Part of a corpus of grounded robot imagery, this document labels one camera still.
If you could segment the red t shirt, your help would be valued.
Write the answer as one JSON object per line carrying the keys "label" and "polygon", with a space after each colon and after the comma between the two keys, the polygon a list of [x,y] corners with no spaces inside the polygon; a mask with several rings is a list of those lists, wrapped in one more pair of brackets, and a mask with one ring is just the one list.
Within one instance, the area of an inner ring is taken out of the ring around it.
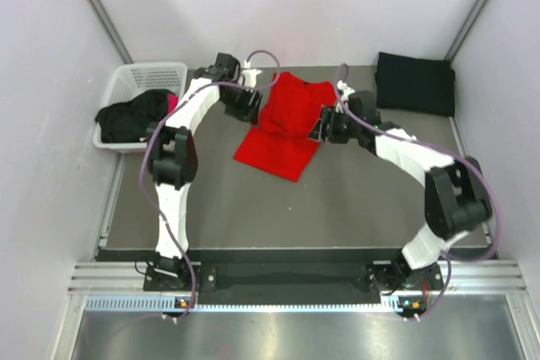
{"label": "red t shirt", "polygon": [[290,72],[275,74],[267,103],[235,152],[234,160],[296,182],[318,149],[308,138],[321,109],[336,102],[329,82],[310,83]]}

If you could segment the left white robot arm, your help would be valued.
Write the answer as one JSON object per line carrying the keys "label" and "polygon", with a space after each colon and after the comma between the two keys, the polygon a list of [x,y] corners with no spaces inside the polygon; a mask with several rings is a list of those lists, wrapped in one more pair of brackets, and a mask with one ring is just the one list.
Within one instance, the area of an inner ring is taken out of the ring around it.
{"label": "left white robot arm", "polygon": [[147,265],[144,290],[187,291],[192,287],[186,257],[186,205],[198,168],[194,135],[218,102],[224,104],[226,114],[255,123],[262,95],[254,88],[261,72],[248,59],[239,62],[230,54],[219,53],[214,64],[194,72],[164,125],[148,127],[145,164],[157,193],[159,236],[155,257]]}

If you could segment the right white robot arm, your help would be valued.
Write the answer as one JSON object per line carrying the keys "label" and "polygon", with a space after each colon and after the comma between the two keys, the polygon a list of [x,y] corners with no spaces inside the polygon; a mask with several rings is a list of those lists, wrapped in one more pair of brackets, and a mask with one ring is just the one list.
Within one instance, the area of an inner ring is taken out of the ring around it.
{"label": "right white robot arm", "polygon": [[438,152],[397,124],[383,121],[370,91],[340,82],[337,96],[335,105],[322,107],[308,138],[336,144],[353,139],[424,188],[424,224],[391,260],[389,271],[370,275],[372,287],[386,294],[414,288],[442,254],[491,219],[493,208],[478,178],[478,162]]}

